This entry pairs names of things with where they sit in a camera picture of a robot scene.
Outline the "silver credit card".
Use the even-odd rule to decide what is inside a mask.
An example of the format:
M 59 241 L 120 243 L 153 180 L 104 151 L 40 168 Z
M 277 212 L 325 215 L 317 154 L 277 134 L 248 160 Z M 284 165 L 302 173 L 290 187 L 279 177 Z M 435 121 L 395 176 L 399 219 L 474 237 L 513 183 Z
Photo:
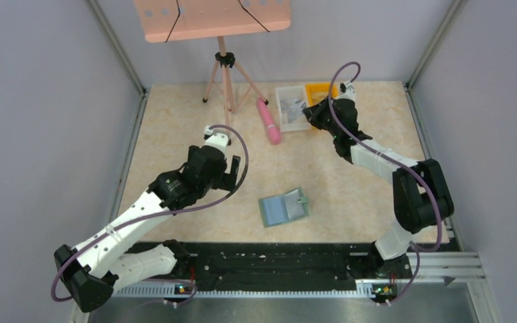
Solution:
M 286 119 L 287 124 L 291 124 L 301 116 L 303 116 L 302 110 L 306 108 L 306 102 L 300 100 L 282 100 L 281 101 L 281 112 Z
M 279 100 L 307 100 L 306 89 L 303 85 L 277 87 L 276 93 Z

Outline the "green card holder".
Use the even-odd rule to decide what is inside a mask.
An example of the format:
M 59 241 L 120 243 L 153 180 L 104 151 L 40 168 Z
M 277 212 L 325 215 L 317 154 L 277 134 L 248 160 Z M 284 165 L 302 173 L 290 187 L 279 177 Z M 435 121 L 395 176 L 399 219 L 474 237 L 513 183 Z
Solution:
M 258 200 L 265 228 L 284 225 L 308 217 L 310 199 L 301 188 Z

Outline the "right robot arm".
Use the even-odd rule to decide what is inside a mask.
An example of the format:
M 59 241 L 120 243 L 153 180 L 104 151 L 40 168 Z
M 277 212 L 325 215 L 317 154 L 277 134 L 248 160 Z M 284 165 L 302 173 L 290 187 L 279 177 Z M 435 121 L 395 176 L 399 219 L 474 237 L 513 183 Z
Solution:
M 365 168 L 392 186 L 395 220 L 368 252 L 367 270 L 389 273 L 415 245 L 414 236 L 434 226 L 437 238 L 429 252 L 436 251 L 443 236 L 442 222 L 454 212 L 454 203 L 441 165 L 434 159 L 418 161 L 395 153 L 359 129 L 355 102 L 348 98 L 324 100 L 305 108 L 306 120 L 333 136 L 337 154 Z

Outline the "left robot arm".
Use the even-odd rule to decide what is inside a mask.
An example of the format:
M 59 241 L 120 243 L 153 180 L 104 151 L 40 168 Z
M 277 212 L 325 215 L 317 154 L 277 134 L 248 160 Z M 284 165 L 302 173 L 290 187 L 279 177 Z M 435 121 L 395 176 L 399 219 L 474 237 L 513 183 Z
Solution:
M 214 207 L 234 195 L 248 174 L 249 156 L 244 154 L 228 162 L 225 147 L 190 146 L 186 162 L 159 174 L 113 222 L 76 246 L 64 244 L 55 250 L 51 299 L 74 301 L 89 313 L 129 285 L 157 276 L 181 279 L 190 255 L 177 240 L 138 253 L 129 250 L 174 216 Z

